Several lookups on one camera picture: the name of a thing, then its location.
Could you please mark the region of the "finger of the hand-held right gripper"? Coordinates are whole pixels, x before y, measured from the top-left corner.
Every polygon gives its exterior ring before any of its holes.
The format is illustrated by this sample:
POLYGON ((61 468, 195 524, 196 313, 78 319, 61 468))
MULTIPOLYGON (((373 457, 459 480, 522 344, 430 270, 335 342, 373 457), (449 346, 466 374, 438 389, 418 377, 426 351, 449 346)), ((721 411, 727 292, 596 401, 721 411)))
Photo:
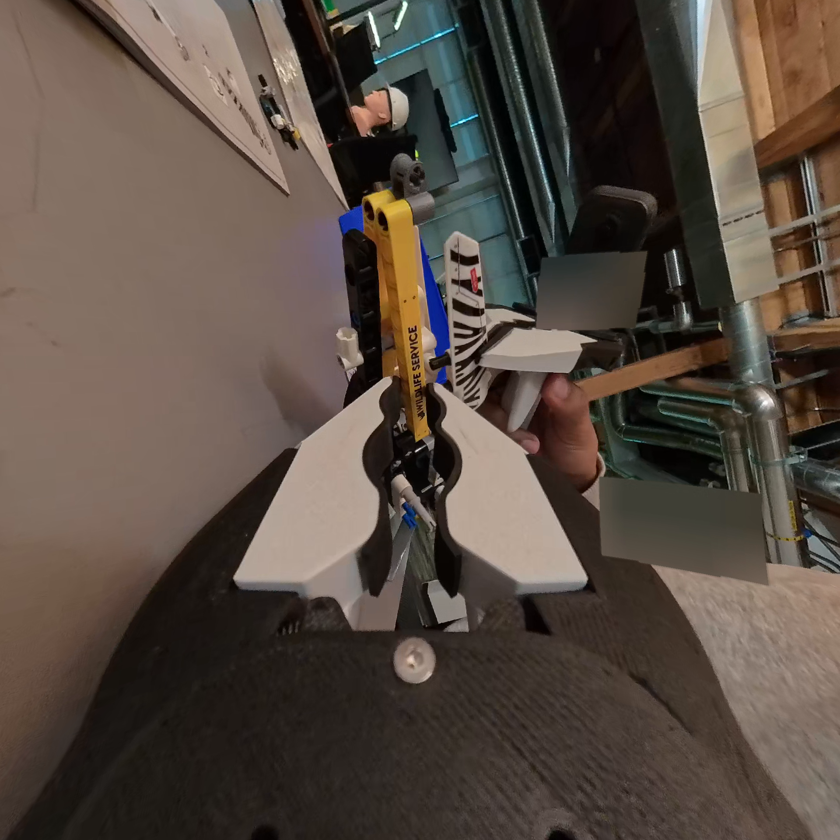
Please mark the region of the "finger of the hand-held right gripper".
POLYGON ((486 311, 486 341, 489 349, 514 329, 533 329, 536 319, 518 311, 486 311))
POLYGON ((583 348, 596 339, 573 331, 511 329, 479 357, 496 371, 572 371, 583 348))

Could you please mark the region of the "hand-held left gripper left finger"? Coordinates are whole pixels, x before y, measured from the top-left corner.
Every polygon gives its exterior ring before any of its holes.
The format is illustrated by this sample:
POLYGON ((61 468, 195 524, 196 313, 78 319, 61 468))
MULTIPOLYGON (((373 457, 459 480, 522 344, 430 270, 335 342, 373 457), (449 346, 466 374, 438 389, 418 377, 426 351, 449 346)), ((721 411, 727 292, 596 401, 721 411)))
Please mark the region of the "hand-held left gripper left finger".
POLYGON ((392 567, 390 484, 399 381, 377 382, 306 438, 234 582, 303 597, 382 593, 392 567))

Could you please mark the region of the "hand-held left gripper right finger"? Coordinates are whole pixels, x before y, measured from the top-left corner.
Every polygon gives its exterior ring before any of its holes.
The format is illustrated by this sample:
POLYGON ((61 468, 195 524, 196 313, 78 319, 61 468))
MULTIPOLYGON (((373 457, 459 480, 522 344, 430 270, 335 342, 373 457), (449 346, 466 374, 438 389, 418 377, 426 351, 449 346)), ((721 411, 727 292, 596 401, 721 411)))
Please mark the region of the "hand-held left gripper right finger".
POLYGON ((524 449, 448 389, 427 388, 435 502, 434 562, 448 595, 577 592, 587 574, 524 449))

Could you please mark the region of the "white lego wing panel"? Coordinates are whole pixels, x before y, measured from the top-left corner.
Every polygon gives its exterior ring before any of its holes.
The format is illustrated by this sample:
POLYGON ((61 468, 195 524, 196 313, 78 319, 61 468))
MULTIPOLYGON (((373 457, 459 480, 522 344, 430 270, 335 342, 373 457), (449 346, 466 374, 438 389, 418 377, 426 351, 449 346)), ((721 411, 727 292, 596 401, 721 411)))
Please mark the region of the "white lego wing panel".
POLYGON ((454 232, 445 241, 444 278, 450 341, 444 367, 453 393, 477 410, 498 374, 479 364, 486 349, 486 312, 521 312, 536 320, 536 311, 522 305, 510 308, 487 302, 480 246, 460 232, 454 232))

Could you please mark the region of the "lego plane model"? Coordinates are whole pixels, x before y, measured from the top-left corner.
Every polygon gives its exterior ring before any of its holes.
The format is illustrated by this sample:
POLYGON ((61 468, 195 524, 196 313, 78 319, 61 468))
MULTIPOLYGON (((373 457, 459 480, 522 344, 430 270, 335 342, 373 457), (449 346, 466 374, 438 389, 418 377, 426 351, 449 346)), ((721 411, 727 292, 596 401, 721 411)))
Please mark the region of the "lego plane model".
POLYGON ((428 313, 419 225, 434 215, 420 160, 399 153, 391 186, 362 201, 362 229, 343 234, 350 326, 337 332, 338 360, 349 380, 347 406, 382 379, 393 378, 400 402, 389 431, 391 461, 384 466, 385 510, 392 533, 392 564, 381 593, 364 593, 352 623, 362 631, 396 626, 408 550, 417 521, 435 527, 438 477, 427 419, 427 385, 446 359, 428 313))

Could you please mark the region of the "small cluster of lego pieces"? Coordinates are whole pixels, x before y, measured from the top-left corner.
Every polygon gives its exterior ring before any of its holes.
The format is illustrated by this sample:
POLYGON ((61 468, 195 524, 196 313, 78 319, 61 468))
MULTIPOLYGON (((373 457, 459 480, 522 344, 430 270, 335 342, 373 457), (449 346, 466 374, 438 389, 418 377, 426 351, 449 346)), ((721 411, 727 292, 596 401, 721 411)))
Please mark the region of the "small cluster of lego pieces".
POLYGON ((299 150, 301 136, 298 128, 288 118, 283 108, 280 107, 277 92, 268 83, 265 76, 258 74, 259 81, 259 104, 270 125, 280 134, 283 142, 288 144, 294 151, 299 150))

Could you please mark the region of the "lego instruction booklet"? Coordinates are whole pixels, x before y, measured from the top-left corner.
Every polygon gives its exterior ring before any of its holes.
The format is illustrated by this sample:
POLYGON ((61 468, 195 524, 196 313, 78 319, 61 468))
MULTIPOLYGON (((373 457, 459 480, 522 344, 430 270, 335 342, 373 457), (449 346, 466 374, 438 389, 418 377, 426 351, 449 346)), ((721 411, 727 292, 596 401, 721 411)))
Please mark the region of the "lego instruction booklet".
POLYGON ((289 195, 274 133, 215 1, 80 1, 131 57, 289 195))

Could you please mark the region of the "person's right hand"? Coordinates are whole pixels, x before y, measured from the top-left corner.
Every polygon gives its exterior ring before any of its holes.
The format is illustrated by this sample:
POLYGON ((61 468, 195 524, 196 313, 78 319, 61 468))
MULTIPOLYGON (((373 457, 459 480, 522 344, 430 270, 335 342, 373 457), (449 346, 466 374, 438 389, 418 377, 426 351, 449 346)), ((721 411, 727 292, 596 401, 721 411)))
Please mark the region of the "person's right hand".
POLYGON ((549 461, 577 489, 574 479, 592 466, 599 441, 592 424, 589 401, 565 374, 549 374, 530 425, 508 429, 508 414, 501 405, 503 386, 494 387, 479 414, 506 433, 529 455, 549 461))

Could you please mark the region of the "blue plastic bin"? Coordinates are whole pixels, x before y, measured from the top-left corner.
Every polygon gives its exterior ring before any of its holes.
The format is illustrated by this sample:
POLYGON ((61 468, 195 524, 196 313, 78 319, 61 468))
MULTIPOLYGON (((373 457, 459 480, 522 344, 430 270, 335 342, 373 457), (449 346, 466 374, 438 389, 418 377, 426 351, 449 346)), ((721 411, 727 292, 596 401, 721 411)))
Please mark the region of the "blue plastic bin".
MULTIPOLYGON (((338 220, 341 235, 347 234, 351 229, 362 230, 363 228, 363 212, 362 207, 357 206, 351 210, 342 213, 338 220)), ((448 336, 448 316, 445 308, 444 297, 438 288, 436 279, 434 278, 433 268, 430 264, 429 257, 423 242, 420 237, 420 249, 422 256, 423 278, 425 291, 427 295, 427 309, 429 316, 429 324, 432 333, 434 334, 437 343, 436 351, 438 353, 446 353, 449 348, 448 336)), ((349 310, 350 310, 350 326, 354 329, 359 328, 358 320, 354 314, 355 292, 351 290, 350 281, 346 280, 345 285, 348 292, 349 310)), ((446 384, 448 381, 447 371, 444 368, 440 369, 436 374, 436 382, 439 384, 446 384)))

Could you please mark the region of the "silver metal pipe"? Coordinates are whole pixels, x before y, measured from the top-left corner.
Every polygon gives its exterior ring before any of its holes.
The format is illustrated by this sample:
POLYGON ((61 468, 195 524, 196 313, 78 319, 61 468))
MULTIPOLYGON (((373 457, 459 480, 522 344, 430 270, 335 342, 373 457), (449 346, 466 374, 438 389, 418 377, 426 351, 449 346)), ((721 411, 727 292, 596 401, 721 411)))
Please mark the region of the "silver metal pipe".
POLYGON ((801 492, 838 507, 838 466, 790 442, 757 298, 720 310, 723 338, 583 380, 610 438, 719 456, 730 489, 756 491, 770 561, 838 573, 838 538, 811 531, 801 492))

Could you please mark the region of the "mannequin head with white helmet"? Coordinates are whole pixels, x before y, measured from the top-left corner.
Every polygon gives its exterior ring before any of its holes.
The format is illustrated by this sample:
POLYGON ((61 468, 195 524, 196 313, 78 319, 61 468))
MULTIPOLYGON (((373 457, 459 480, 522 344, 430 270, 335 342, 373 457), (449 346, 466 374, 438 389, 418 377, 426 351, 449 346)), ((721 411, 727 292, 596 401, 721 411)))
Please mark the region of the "mannequin head with white helmet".
POLYGON ((371 137, 378 132, 401 132, 410 114, 406 94, 397 87, 385 86, 367 93, 362 104, 350 108, 353 125, 361 137, 371 137))

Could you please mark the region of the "white printed paper sheet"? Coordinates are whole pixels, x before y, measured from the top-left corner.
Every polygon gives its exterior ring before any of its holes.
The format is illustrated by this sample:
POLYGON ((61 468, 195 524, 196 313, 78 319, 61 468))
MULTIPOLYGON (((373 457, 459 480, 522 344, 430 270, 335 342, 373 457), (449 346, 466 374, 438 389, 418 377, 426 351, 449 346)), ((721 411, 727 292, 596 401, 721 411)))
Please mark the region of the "white printed paper sheet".
POLYGON ((288 30, 285 15, 280 11, 280 3, 254 1, 252 4, 271 57, 279 90, 286 103, 290 123, 300 134, 312 159, 331 185, 342 209, 347 211, 349 206, 312 103, 297 48, 288 30))

